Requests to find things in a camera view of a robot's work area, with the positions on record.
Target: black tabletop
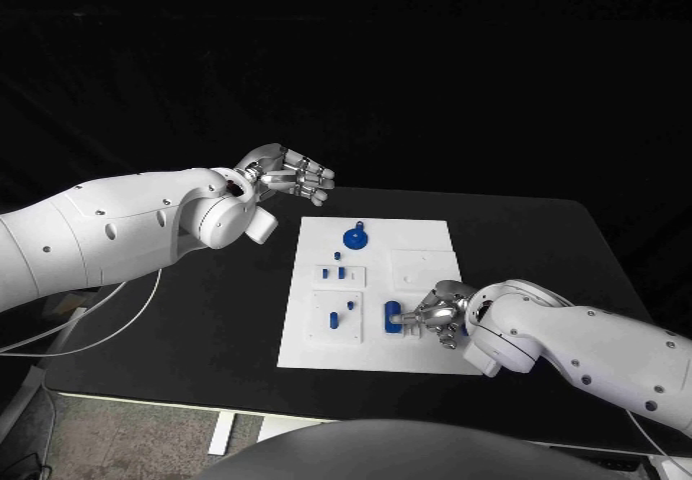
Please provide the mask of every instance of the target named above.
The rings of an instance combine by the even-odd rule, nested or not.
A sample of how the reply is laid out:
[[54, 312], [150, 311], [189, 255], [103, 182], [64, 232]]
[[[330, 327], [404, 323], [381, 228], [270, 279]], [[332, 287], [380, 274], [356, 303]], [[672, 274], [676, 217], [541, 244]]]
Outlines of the black tabletop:
[[[280, 221], [266, 245], [243, 236], [166, 268], [133, 326], [52, 363], [51, 389], [312, 418], [427, 420], [528, 440], [652, 452], [625, 411], [573, 388], [542, 359], [529, 374], [503, 369], [495, 378], [277, 368], [305, 216], [446, 220], [469, 284], [525, 279], [576, 304], [651, 321], [578, 203], [339, 188], [322, 208], [290, 196], [263, 206]], [[78, 325], [67, 349], [130, 320], [155, 275], [132, 281]], [[645, 427], [669, 453], [692, 455], [688, 437], [653, 422]]]

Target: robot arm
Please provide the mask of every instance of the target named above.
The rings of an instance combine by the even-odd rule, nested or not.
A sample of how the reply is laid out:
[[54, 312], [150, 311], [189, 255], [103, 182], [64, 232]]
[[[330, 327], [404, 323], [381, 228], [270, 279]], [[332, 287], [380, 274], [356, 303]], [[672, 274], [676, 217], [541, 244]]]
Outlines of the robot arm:
[[692, 437], [692, 341], [669, 330], [518, 280], [478, 292], [440, 282], [391, 321], [426, 324], [449, 348], [466, 329], [465, 358], [491, 377], [528, 373], [544, 356], [573, 386]]
[[286, 191], [322, 205], [333, 176], [276, 143], [235, 169], [104, 178], [0, 215], [0, 311], [142, 277], [191, 251], [224, 248], [244, 232], [263, 244], [277, 227], [257, 205], [267, 193]]

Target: floor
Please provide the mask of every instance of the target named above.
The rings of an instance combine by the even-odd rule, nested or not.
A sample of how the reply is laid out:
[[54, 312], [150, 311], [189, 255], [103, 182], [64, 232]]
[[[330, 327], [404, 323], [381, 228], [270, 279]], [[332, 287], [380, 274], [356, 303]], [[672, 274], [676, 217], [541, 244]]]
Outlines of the floor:
[[[51, 480], [186, 480], [222, 457], [207, 454], [218, 413], [52, 394]], [[51, 404], [39, 391], [0, 445], [0, 472], [45, 449]], [[263, 417], [237, 415], [227, 455], [257, 442]], [[34, 460], [0, 478], [21, 479]]]

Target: blue object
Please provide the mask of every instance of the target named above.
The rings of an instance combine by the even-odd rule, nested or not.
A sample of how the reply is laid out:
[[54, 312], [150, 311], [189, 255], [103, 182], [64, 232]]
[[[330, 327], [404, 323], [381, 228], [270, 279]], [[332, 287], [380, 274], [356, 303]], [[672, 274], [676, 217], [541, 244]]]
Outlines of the blue object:
[[364, 230], [364, 222], [358, 222], [356, 228], [352, 228], [343, 234], [343, 244], [352, 250], [361, 250], [368, 245], [368, 234]]
[[401, 333], [404, 325], [392, 323], [390, 317], [401, 313], [400, 302], [390, 301], [385, 303], [385, 332], [387, 333]]

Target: peg board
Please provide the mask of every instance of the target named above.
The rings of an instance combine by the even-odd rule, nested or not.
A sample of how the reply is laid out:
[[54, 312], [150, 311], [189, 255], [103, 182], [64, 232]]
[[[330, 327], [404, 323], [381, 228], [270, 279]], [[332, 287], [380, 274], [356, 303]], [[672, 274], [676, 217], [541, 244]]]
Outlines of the peg board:
[[[343, 233], [358, 221], [368, 245], [349, 250]], [[346, 269], [343, 280], [339, 267]], [[385, 333], [385, 303], [395, 300], [403, 312], [411, 311], [440, 280], [462, 281], [447, 222], [303, 217], [279, 367], [480, 375], [463, 359], [465, 337], [457, 336], [457, 349], [447, 350], [426, 329], [420, 336]], [[358, 311], [345, 308], [349, 296], [359, 298]], [[338, 309], [341, 318], [345, 315], [342, 332], [342, 326], [329, 328], [329, 313]], [[325, 312], [323, 324], [318, 312]], [[358, 321], [359, 335], [352, 335]]]

